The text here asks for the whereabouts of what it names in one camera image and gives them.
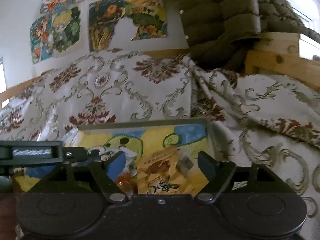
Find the person's left hand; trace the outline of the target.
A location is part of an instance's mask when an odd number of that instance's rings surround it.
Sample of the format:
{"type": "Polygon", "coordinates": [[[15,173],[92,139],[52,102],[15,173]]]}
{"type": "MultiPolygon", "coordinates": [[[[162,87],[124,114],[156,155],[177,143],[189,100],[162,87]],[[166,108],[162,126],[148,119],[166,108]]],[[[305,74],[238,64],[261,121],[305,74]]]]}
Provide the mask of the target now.
{"type": "Polygon", "coordinates": [[[16,199],[12,180],[1,176],[1,239],[16,239],[16,199]]]}

